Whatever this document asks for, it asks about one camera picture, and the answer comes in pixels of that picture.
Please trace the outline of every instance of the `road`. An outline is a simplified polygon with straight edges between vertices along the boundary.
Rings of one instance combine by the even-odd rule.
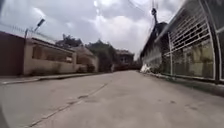
[[[11,128],[223,128],[224,99],[135,71],[3,87]]]

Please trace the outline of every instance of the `lamp post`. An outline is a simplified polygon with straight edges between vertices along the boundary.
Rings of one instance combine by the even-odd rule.
[[[41,19],[41,20],[39,21],[39,23],[37,24],[37,27],[34,29],[34,32],[36,32],[37,29],[38,29],[44,22],[45,22],[45,19]],[[28,31],[29,31],[29,29],[27,28],[26,31],[25,31],[25,36],[24,36],[25,39],[27,38]]]

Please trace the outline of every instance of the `fence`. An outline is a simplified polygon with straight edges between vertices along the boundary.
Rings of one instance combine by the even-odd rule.
[[[0,31],[11,34],[11,35],[15,35],[21,38],[25,38],[25,34],[27,32],[27,36],[26,36],[27,38],[36,38],[36,39],[40,39],[49,43],[57,42],[56,39],[54,39],[53,37],[47,36],[46,34],[42,34],[40,32],[31,30],[31,29],[20,28],[15,25],[9,25],[1,21],[0,21]]]

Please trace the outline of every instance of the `cloud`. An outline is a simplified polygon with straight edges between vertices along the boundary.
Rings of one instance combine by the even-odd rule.
[[[184,0],[155,0],[159,21],[170,21]],[[114,47],[138,53],[153,25],[148,0],[6,0],[1,20],[26,29],[40,18],[46,22],[39,32],[61,39],[62,34],[81,38],[84,43],[101,38]]]
[[[121,0],[99,0],[99,2],[103,7],[110,7],[116,4],[120,4]]]
[[[114,47],[138,51],[144,46],[150,23],[145,19],[133,21],[125,16],[106,19],[97,16],[92,23],[101,35],[101,39],[110,41]]]
[[[32,13],[36,18],[46,18],[46,14],[39,8],[32,7]]]

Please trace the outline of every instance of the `white wall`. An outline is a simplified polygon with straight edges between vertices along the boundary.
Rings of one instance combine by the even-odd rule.
[[[25,52],[24,52],[24,75],[29,75],[32,72],[39,70],[39,71],[46,71],[47,72],[54,72],[57,70],[58,73],[74,73],[76,72],[76,53],[73,53],[73,63],[66,63],[66,62],[56,62],[56,61],[49,61],[49,60],[39,60],[33,59],[33,47],[35,44],[27,43],[25,45]]]

